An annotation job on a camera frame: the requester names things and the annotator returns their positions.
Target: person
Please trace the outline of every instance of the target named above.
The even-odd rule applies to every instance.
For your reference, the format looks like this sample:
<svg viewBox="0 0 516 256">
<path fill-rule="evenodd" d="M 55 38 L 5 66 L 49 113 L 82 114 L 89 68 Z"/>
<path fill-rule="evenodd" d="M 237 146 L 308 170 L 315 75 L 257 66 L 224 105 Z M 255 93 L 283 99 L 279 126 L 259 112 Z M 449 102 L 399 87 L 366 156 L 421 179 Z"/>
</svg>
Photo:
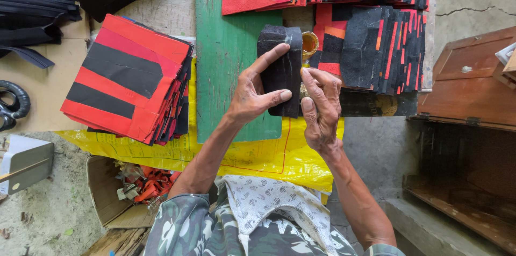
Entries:
<svg viewBox="0 0 516 256">
<path fill-rule="evenodd" d="M 260 73 L 286 54 L 282 43 L 238 77 L 228 111 L 172 186 L 156 215 L 144 255 L 357 255 L 330 225 L 320 193 L 281 180 L 216 173 L 240 129 L 268 108 L 292 97 L 289 90 L 264 94 Z M 394 230 L 336 137 L 341 81 L 313 68 L 301 69 L 309 97 L 301 100 L 305 138 L 328 165 L 342 209 L 367 256 L 403 255 Z M 213 182 L 219 196 L 210 209 Z"/>
</svg>

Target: yellow plastic sack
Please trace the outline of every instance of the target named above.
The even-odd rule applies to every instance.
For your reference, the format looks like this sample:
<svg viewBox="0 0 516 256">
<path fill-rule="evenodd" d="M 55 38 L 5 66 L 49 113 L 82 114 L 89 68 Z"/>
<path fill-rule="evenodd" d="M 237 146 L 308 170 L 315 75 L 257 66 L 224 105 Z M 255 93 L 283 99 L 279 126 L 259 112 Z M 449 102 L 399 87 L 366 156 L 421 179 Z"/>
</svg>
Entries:
<svg viewBox="0 0 516 256">
<path fill-rule="evenodd" d="M 112 134 L 86 130 L 58 131 L 65 140 L 94 155 L 155 168 L 183 171 L 202 144 L 197 144 L 195 60 L 188 85 L 188 134 L 165 146 L 150 147 L 130 138 L 115 138 Z M 224 156 L 218 175 L 236 174 L 287 180 L 316 190 L 330 192 L 333 177 L 324 160 L 308 147 L 304 138 L 306 123 L 303 118 L 282 118 L 281 138 L 232 143 Z M 338 138 L 344 132 L 344 118 L 339 120 Z"/>
</svg>

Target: crack in wall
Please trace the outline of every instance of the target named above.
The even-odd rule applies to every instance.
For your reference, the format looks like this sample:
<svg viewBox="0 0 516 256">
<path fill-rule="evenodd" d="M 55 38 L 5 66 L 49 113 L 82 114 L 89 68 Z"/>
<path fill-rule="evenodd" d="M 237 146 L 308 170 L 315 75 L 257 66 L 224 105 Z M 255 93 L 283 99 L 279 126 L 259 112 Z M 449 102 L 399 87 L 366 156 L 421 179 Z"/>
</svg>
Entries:
<svg viewBox="0 0 516 256">
<path fill-rule="evenodd" d="M 462 9 L 453 10 L 453 11 L 451 11 L 449 13 L 445 13 L 445 14 L 436 14 L 436 16 L 439 16 L 439 17 L 449 16 L 449 15 L 454 14 L 455 12 L 459 12 L 459 11 L 463 11 L 463 10 L 471 10 L 471 11 L 475 11 L 475 12 L 485 12 L 485 11 L 487 11 L 489 9 L 493 9 L 493 8 L 498 9 L 499 11 L 502 11 L 503 13 L 505 13 L 507 15 L 516 16 L 516 13 L 509 13 L 506 10 L 503 10 L 502 8 L 498 8 L 496 6 L 490 6 L 490 7 L 487 7 L 486 9 L 483 9 L 483 10 L 473 9 L 473 8 L 462 8 Z"/>
</svg>

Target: wooden door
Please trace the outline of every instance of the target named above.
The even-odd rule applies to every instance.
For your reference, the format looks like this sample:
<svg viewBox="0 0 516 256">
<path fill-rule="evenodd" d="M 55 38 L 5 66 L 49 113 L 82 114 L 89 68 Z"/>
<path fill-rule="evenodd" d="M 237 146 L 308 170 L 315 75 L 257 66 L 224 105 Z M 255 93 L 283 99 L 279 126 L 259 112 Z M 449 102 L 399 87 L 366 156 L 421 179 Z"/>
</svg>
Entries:
<svg viewBox="0 0 516 256">
<path fill-rule="evenodd" d="M 433 68 L 432 92 L 418 100 L 420 117 L 516 130 L 516 91 L 493 77 L 494 55 L 516 42 L 516 27 L 448 43 Z"/>
</svg>

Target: green wooden board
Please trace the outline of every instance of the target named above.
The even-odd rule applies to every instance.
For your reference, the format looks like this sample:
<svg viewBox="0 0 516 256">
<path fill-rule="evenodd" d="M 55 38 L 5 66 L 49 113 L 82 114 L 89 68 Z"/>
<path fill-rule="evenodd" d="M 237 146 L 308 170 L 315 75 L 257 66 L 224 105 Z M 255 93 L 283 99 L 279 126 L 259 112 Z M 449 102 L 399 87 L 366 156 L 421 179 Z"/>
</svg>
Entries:
<svg viewBox="0 0 516 256">
<path fill-rule="evenodd" d="M 256 60 L 256 42 L 266 24 L 281 25 L 281 10 L 221 15 L 222 0 L 196 0 L 197 141 L 204 143 L 227 111 L 238 75 Z M 248 123 L 235 142 L 278 139 L 281 117 L 265 112 Z"/>
</svg>

